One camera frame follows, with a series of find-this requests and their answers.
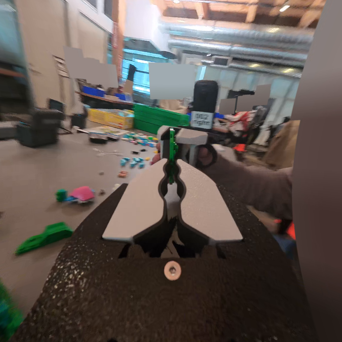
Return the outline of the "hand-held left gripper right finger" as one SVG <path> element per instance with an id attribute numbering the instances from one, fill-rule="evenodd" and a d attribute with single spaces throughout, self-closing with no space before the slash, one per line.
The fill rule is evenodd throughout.
<path id="1" fill-rule="evenodd" d="M 242 241 L 242 234 L 216 184 L 206 174 L 177 160 L 179 185 L 183 186 L 179 221 L 183 243 L 223 243 Z"/>

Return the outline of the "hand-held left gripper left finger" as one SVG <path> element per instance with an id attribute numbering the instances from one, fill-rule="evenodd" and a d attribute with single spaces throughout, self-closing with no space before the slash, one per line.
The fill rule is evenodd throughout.
<path id="1" fill-rule="evenodd" d="M 162 221 L 166 204 L 161 183 L 166 164 L 166 160 L 160 160 L 130 180 L 102 234 L 104 240 L 134 242 Z"/>

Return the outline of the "green lego plate assembly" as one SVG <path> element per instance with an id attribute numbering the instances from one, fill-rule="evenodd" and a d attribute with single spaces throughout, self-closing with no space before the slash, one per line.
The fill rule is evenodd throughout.
<path id="1" fill-rule="evenodd" d="M 169 128 L 169 184 L 172 185 L 175 179 L 176 173 L 176 154 L 178 152 L 178 145 L 175 141 L 176 131 L 174 128 Z"/>

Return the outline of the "person's right forearm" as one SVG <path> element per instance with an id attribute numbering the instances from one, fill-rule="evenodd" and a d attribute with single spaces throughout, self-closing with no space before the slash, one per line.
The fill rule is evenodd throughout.
<path id="1" fill-rule="evenodd" d="M 212 155 L 212 164 L 205 172 L 217 185 L 260 212 L 277 219 L 293 220 L 292 167 L 272 171 L 230 161 L 216 151 Z"/>

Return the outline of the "pile of mixed lego pieces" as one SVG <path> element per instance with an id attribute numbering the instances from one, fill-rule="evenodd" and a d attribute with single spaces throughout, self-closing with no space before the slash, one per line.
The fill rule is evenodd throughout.
<path id="1" fill-rule="evenodd" d="M 148 136 L 142 133 L 128 132 L 121 137 L 121 140 L 135 145 L 155 148 L 159 140 L 156 137 Z"/>

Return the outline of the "yellow lego box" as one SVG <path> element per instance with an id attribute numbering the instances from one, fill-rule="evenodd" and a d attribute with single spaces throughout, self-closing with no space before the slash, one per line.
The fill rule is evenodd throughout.
<path id="1" fill-rule="evenodd" d="M 134 112 L 120 109 L 87 109 L 88 120 L 122 130 L 134 128 Z"/>

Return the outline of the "clear lego antenna piece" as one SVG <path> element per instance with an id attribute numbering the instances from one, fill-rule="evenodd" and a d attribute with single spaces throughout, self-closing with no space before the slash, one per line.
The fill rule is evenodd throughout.
<path id="1" fill-rule="evenodd" d="M 120 157 L 123 156 L 123 154 L 118 151 L 108 152 L 108 151 L 99 150 L 97 148 L 93 148 L 93 151 L 96 152 L 97 157 L 102 157 L 102 156 L 107 156 L 107 155 L 120 156 Z"/>

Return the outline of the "pink teal lego animal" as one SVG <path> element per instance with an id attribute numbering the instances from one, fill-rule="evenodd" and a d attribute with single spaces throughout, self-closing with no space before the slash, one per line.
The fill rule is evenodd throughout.
<path id="1" fill-rule="evenodd" d="M 55 193 L 55 199 L 60 203 L 90 203 L 95 199 L 95 191 L 88 186 L 75 188 L 71 193 L 65 189 L 59 189 Z"/>

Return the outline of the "green slope lego piece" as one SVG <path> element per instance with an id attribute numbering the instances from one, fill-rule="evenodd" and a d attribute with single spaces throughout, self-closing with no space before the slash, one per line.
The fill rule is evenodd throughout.
<path id="1" fill-rule="evenodd" d="M 42 248 L 52 243 L 69 238 L 73 230 L 64 222 L 51 224 L 44 231 L 23 241 L 16 249 L 15 255 L 21 255 Z"/>

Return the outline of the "green lego brick build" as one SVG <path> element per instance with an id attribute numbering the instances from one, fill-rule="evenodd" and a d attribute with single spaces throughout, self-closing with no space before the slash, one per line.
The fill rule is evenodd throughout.
<path id="1" fill-rule="evenodd" d="M 8 341 L 15 334 L 22 321 L 21 311 L 0 280 L 0 341 Z"/>

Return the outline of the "stack of green storage bins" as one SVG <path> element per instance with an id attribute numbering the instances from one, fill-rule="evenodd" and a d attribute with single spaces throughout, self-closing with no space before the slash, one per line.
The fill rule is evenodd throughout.
<path id="1" fill-rule="evenodd" d="M 190 126 L 189 116 L 157 107 L 136 103 L 134 109 L 134 128 L 151 134 L 157 134 L 161 126 Z"/>

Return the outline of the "group of azure curved pieces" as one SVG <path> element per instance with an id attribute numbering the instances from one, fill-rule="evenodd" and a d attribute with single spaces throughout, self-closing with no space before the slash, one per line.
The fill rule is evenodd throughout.
<path id="1" fill-rule="evenodd" d="M 138 157 L 133 157 L 133 158 L 129 158 L 129 157 L 123 157 L 120 160 L 120 166 L 125 167 L 129 165 L 130 168 L 139 168 L 139 169 L 143 169 L 145 167 L 145 161 L 143 158 L 138 158 Z"/>

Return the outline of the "instruction booklet green picture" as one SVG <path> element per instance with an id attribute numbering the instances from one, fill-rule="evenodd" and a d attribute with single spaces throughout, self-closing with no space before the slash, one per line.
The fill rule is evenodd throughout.
<path id="1" fill-rule="evenodd" d="M 85 129 L 89 134 L 105 135 L 108 138 L 120 139 L 129 133 L 127 130 L 118 129 L 111 126 L 98 126 Z"/>

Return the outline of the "silver air ducts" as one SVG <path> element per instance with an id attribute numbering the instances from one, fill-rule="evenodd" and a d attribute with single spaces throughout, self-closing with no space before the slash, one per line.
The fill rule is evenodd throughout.
<path id="1" fill-rule="evenodd" d="M 285 26 L 166 17 L 158 22 L 158 28 L 169 35 L 169 48 L 299 68 L 305 65 L 315 32 Z"/>

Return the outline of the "wooden desk with bins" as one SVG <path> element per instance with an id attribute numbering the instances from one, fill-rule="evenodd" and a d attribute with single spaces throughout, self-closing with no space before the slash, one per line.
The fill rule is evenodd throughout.
<path id="1" fill-rule="evenodd" d="M 78 91 L 74 91 L 75 94 L 83 96 L 83 97 L 90 97 L 93 99 L 97 99 L 97 100 L 102 100 L 102 101 L 106 101 L 106 102 L 110 102 L 110 103 L 117 103 L 117 104 L 126 104 L 126 105 L 134 105 L 134 102 L 130 102 L 130 101 L 125 101 L 125 100 L 118 100 L 118 99 L 108 99 L 105 97 L 100 97 L 100 96 L 95 96 L 95 95 L 89 95 L 83 92 L 78 92 Z"/>

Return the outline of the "blue storage bin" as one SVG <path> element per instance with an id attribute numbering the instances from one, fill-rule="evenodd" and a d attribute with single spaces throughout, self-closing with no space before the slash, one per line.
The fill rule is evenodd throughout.
<path id="1" fill-rule="evenodd" d="M 103 89 L 92 88 L 88 86 L 82 86 L 82 92 L 86 95 L 97 96 L 97 97 L 104 97 L 106 92 Z"/>

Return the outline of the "small dark grey charger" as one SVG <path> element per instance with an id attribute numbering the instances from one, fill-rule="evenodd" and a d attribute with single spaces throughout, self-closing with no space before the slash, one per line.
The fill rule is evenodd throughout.
<path id="1" fill-rule="evenodd" d="M 86 128 L 87 118 L 88 118 L 88 114 L 86 113 L 73 113 L 71 115 L 71 123 L 70 123 L 71 128 L 74 126 L 79 127 L 80 129 Z"/>

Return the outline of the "wooden column red signs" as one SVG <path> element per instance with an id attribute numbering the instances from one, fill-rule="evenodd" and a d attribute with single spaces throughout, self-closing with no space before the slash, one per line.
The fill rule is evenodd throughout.
<path id="1" fill-rule="evenodd" d="M 126 1 L 112 1 L 112 64 L 116 66 L 118 82 L 122 78 L 124 33 L 126 24 Z"/>

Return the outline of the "large dark grey charging case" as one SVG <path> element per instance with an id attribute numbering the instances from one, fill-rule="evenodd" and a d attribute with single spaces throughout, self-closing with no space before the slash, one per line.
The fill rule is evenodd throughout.
<path id="1" fill-rule="evenodd" d="M 64 114 L 56 109 L 33 108 L 15 128 L 15 139 L 25 147 L 38 148 L 58 142 Z"/>

